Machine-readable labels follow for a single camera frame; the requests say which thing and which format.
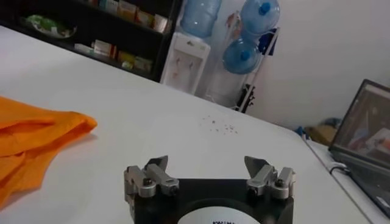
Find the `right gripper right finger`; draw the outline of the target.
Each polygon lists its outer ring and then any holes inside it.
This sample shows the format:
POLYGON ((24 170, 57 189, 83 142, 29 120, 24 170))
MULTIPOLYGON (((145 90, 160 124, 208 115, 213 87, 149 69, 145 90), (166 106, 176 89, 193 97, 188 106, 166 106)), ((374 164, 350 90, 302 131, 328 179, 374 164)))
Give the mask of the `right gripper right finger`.
POLYGON ((278 171, 265 159, 244 157, 250 179, 246 181, 247 191, 253 198, 270 195, 277 200, 287 200, 294 196, 296 173, 290 167, 278 171))

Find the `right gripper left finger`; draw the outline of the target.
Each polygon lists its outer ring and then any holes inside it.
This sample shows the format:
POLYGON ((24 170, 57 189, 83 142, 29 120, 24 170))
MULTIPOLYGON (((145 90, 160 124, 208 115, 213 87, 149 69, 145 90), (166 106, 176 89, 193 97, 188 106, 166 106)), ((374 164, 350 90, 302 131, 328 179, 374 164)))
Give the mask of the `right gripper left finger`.
POLYGON ((168 155, 150 159, 142 169, 138 166, 128 166, 124 171, 125 201, 134 200, 136 196, 152 198, 158 187, 163 195, 177 195, 179 180, 165 172, 167 165, 168 155))

